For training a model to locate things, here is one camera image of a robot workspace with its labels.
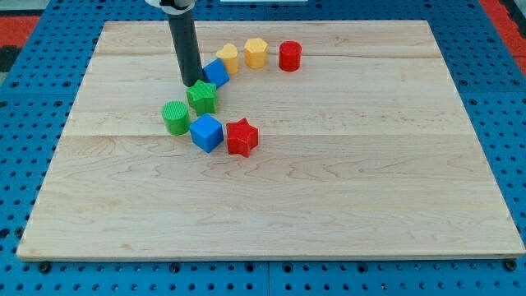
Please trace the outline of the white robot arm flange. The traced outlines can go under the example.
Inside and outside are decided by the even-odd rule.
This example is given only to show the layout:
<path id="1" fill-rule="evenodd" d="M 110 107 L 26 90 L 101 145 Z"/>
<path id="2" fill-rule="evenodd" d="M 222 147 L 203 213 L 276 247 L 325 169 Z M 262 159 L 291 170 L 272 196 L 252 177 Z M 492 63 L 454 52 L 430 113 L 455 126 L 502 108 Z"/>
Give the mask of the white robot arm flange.
<path id="1" fill-rule="evenodd" d="M 182 15 L 195 6 L 195 0 L 145 0 L 152 7 L 169 15 Z"/>

